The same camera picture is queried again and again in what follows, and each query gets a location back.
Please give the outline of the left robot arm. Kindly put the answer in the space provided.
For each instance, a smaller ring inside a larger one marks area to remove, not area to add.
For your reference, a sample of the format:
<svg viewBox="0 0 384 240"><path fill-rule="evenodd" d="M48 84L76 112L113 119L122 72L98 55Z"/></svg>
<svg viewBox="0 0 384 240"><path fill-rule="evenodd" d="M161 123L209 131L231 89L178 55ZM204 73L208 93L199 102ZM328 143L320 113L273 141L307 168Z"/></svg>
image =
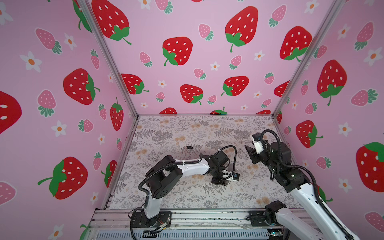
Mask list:
<svg viewBox="0 0 384 240"><path fill-rule="evenodd" d="M229 181L238 181L240 174L235 173L236 163L233 162L231 171L230 158L220 149L213 155L200 154L197 159L177 160L171 155L165 156L147 173L139 183L138 189L145 193L143 211L147 219L152 219L160 213L162 199L171 192L183 177L194 175L212 176L212 184L226 185Z"/></svg>

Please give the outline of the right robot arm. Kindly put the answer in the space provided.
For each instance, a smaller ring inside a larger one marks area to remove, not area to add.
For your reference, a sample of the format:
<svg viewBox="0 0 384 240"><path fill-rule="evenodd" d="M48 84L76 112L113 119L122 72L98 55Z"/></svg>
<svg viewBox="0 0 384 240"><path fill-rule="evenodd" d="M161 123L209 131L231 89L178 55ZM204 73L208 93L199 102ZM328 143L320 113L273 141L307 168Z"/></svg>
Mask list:
<svg viewBox="0 0 384 240"><path fill-rule="evenodd" d="M253 164L263 163L271 171L272 177L297 200L305 209L316 226L312 227L296 217L281 201L275 201L265 207L265 221L268 225L281 225L301 240L357 240L354 234L334 212L325 204L318 193L315 181L303 173L301 167L284 166L278 156L290 155L283 143L273 143L264 149L261 142L254 147L246 146Z"/></svg>

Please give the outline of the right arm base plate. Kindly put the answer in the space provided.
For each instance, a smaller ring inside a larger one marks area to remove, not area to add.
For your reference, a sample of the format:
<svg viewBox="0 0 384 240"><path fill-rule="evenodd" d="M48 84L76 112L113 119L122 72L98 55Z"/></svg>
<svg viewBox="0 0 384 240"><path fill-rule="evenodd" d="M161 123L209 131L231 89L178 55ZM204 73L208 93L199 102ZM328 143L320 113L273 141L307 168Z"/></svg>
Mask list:
<svg viewBox="0 0 384 240"><path fill-rule="evenodd" d="M253 227L282 227L277 221L277 213L265 211L249 211L246 217Z"/></svg>

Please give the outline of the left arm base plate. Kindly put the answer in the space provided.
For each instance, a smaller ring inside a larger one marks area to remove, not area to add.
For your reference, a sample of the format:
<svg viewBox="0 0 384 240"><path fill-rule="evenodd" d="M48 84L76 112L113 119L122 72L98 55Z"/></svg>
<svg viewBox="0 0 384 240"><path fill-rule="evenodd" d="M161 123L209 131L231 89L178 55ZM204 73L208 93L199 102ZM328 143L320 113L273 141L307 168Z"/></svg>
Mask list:
<svg viewBox="0 0 384 240"><path fill-rule="evenodd" d="M170 227L172 219L172 212L159 212L158 215L149 219L145 215L144 211L137 211L132 214L131 226L133 228L159 228Z"/></svg>

